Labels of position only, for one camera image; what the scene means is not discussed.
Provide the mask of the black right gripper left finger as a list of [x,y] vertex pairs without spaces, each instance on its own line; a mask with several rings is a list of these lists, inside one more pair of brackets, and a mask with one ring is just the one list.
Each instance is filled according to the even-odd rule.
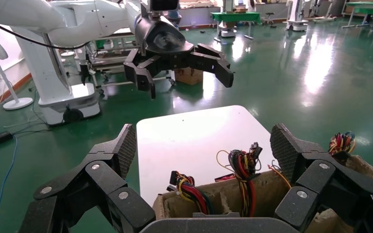
[[117,138],[94,145],[76,167],[36,189],[20,232],[68,233],[92,208],[118,233],[142,231],[156,215],[125,181],[136,149],[132,124]]

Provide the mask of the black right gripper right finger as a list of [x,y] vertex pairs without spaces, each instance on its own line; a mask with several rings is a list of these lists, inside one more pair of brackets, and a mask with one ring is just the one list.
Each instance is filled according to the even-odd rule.
[[274,158],[292,184],[275,216],[303,233],[316,213],[333,210],[356,233],[373,233],[373,178],[354,171],[316,143],[296,138],[287,127],[271,130]]

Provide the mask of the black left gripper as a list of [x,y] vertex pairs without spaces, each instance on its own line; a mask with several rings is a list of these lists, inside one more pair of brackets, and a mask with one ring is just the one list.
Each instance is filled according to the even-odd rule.
[[226,55],[205,44],[194,47],[164,16],[140,16],[135,25],[136,42],[140,49],[132,49],[124,61],[126,80],[136,84],[139,91],[147,91],[155,99],[153,76],[163,68],[190,67],[209,72],[226,88],[233,85],[234,73]]

